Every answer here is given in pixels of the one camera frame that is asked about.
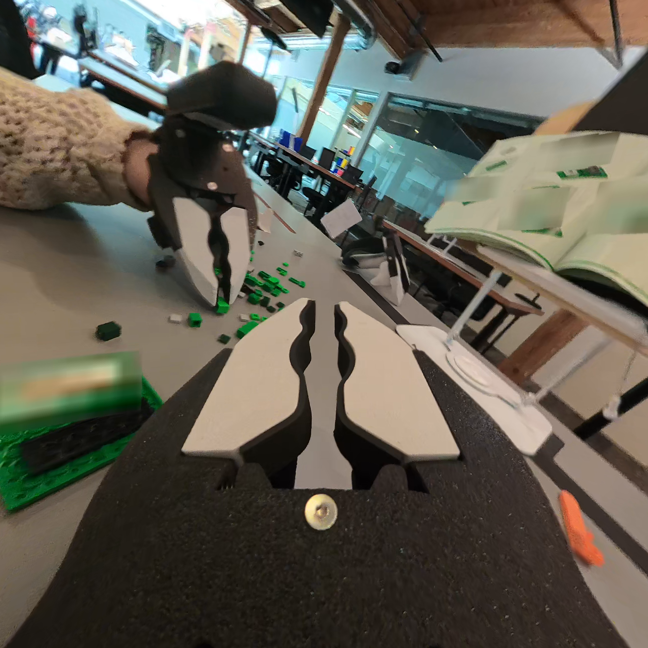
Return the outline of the person's left hand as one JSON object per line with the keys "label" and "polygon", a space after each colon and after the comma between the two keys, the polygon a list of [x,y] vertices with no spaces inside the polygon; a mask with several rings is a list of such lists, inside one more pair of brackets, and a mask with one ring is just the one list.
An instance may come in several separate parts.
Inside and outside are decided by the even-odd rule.
{"label": "person's left hand", "polygon": [[130,193],[145,207],[150,206],[149,158],[158,153],[158,146],[150,135],[143,132],[134,133],[126,142],[123,156],[125,183]]}

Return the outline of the black white bag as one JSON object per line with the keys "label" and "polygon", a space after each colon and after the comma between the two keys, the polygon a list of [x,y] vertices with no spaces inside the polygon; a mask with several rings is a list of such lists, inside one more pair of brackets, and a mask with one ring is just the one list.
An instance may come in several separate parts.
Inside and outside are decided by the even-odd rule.
{"label": "black white bag", "polygon": [[395,231],[388,229],[378,238],[352,241],[342,250],[342,264],[395,306],[409,293],[406,257]]}

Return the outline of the orange brick separator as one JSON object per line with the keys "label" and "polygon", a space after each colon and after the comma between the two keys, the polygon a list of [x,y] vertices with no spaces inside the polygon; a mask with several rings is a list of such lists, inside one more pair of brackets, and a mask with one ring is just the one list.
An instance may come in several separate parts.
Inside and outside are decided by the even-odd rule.
{"label": "orange brick separator", "polygon": [[567,490],[562,490],[558,499],[566,538],[572,553],[586,565],[603,566],[604,556],[595,546],[594,535],[585,525],[576,498]]}

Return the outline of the white paper card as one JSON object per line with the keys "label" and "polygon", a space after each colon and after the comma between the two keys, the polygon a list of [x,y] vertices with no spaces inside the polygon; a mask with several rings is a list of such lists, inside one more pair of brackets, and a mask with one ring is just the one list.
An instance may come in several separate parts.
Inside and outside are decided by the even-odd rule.
{"label": "white paper card", "polygon": [[361,214],[352,199],[348,198],[325,214],[320,223],[325,233],[335,239],[361,222]]}

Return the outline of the open instruction booklet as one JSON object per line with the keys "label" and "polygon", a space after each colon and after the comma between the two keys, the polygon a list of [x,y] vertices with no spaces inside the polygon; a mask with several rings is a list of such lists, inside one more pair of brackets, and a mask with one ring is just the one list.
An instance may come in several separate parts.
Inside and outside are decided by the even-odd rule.
{"label": "open instruction booklet", "polygon": [[425,231],[508,251],[647,308],[647,136],[497,141],[453,183]]}

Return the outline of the pile of lego pieces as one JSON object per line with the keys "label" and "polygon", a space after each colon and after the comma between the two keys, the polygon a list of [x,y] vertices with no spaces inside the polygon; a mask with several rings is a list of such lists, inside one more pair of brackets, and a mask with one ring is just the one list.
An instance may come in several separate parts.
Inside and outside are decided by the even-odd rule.
{"label": "pile of lego pieces", "polygon": [[[167,271],[173,266],[174,259],[169,255],[156,261],[156,270],[160,272]],[[220,276],[222,273],[218,266],[213,269],[213,274],[216,279],[221,279]],[[292,282],[295,286],[305,288],[305,282],[296,280],[293,277],[289,278],[289,282]],[[274,314],[275,312],[284,310],[287,307],[287,304],[281,300],[272,304],[271,299],[284,297],[288,295],[289,292],[290,290],[288,287],[285,287],[277,277],[273,277],[265,271],[260,271],[259,276],[254,276],[248,271],[237,298],[245,299],[248,304],[260,306],[269,314]],[[234,335],[219,334],[217,336],[217,341],[220,344],[227,345],[232,338],[238,340],[244,338],[254,328],[269,319],[269,316],[257,312],[251,312],[249,314],[243,313],[237,317],[240,326],[236,330],[236,333],[234,333]],[[201,328],[204,324],[204,318],[199,312],[190,312],[186,317],[173,313],[168,316],[168,322],[177,324],[184,323],[189,328]]]}

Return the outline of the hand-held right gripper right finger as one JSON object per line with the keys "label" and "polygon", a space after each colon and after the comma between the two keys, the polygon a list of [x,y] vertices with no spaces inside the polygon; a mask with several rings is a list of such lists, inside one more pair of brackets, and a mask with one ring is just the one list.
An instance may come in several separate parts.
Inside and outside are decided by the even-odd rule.
{"label": "hand-held right gripper right finger", "polygon": [[369,490],[385,466],[455,461],[461,450],[415,352],[349,302],[334,308],[338,342],[334,440],[352,488]]}

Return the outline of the long wooden desk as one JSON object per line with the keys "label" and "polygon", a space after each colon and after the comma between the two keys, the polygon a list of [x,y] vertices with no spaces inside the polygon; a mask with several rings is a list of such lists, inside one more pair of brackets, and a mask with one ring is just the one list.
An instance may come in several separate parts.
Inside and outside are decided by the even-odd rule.
{"label": "long wooden desk", "polygon": [[289,186],[289,168],[294,168],[296,171],[300,172],[304,176],[310,172],[315,176],[320,177],[322,180],[328,181],[331,187],[341,190],[342,194],[345,197],[348,197],[350,193],[356,190],[356,184],[350,183],[344,180],[341,176],[334,174],[326,170],[325,168],[314,163],[312,160],[307,159],[295,152],[292,149],[289,149],[285,146],[277,144],[275,142],[269,142],[260,135],[249,132],[246,136],[246,140],[254,142],[261,146],[261,150],[265,154],[273,154],[274,158],[282,163],[282,175],[279,188],[275,191],[283,198],[287,199],[290,192]]}

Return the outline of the black stand leg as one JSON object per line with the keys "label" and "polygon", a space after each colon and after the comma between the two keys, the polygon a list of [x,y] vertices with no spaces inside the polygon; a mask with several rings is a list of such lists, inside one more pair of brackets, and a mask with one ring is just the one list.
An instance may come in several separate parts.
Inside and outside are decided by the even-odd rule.
{"label": "black stand leg", "polygon": [[637,405],[647,400],[647,378],[627,391],[614,394],[608,404],[595,415],[583,421],[573,433],[582,440],[588,440],[605,427],[618,420]]}

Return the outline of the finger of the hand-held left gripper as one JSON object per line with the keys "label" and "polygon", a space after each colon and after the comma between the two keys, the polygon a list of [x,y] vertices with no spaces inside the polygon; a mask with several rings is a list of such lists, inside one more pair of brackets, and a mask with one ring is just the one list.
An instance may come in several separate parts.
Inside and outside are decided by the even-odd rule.
{"label": "finger of the hand-held left gripper", "polygon": [[230,207],[216,217],[216,241],[220,247],[218,267],[224,299],[233,304],[247,274],[251,256],[247,210]]}
{"label": "finger of the hand-held left gripper", "polygon": [[190,198],[172,200],[175,222],[180,236],[176,256],[192,286],[203,301],[215,307],[222,296],[225,278],[225,239],[222,213],[209,212]]}

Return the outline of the green lego baseplate black bricks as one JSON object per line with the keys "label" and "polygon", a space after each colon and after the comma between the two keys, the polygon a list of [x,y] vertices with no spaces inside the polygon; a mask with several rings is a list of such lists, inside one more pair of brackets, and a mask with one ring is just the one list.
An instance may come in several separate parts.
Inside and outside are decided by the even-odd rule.
{"label": "green lego baseplate black bricks", "polygon": [[142,377],[140,412],[1,434],[1,500],[25,508],[113,463],[162,398]]}

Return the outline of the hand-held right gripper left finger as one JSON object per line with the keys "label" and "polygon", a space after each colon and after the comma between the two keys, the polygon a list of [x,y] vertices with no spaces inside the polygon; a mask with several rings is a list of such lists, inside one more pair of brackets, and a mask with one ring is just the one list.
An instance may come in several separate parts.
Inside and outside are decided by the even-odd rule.
{"label": "hand-held right gripper left finger", "polygon": [[260,466],[272,486],[293,489],[312,435],[305,371],[315,301],[299,298],[235,345],[183,442],[182,456]]}

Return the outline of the wooden bench table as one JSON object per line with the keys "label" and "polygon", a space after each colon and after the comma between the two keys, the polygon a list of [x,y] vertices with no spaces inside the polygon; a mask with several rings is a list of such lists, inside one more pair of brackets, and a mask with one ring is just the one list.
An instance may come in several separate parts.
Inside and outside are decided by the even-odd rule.
{"label": "wooden bench table", "polygon": [[[455,242],[441,248],[434,244],[432,239],[424,240],[414,232],[387,220],[382,225],[384,233],[394,231],[398,234],[404,246],[403,251],[408,267],[419,279],[413,296],[417,296],[421,289],[425,289],[436,303],[433,315],[438,319],[442,319],[446,312],[455,316],[461,315],[493,271],[490,264]],[[512,320],[504,331],[522,317],[529,314],[538,316],[543,314],[537,303],[539,296],[529,299],[522,294],[511,297],[504,293],[511,280],[508,275],[500,274],[497,282],[470,316],[471,320],[480,322],[492,309],[498,309],[470,343],[476,351],[484,352],[494,346],[495,341],[502,336],[496,332],[507,318],[512,317]]]}

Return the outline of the white clear booklet stand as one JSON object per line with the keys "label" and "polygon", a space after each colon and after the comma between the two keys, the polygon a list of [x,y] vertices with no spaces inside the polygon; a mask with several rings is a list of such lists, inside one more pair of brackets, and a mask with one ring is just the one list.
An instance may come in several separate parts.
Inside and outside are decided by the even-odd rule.
{"label": "white clear booklet stand", "polygon": [[477,247],[495,270],[535,288],[568,315],[596,327],[600,339],[580,356],[555,369],[538,393],[523,394],[500,371],[486,366],[458,340],[458,326],[450,333],[434,327],[400,325],[397,332],[415,350],[424,352],[484,409],[526,456],[535,455],[551,434],[551,424],[540,413],[539,400],[603,351],[613,339],[634,352],[647,355],[647,320],[616,303],[595,296],[541,266],[488,247]]}

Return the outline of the wooden post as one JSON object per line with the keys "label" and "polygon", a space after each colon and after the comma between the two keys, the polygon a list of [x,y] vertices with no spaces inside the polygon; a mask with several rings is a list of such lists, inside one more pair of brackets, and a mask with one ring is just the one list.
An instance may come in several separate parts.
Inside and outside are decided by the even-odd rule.
{"label": "wooden post", "polygon": [[336,24],[331,41],[323,57],[318,76],[314,82],[311,97],[304,112],[297,136],[308,142],[320,107],[325,98],[330,79],[334,73],[340,54],[344,48],[344,40],[349,32],[351,22],[342,12],[336,13]]}

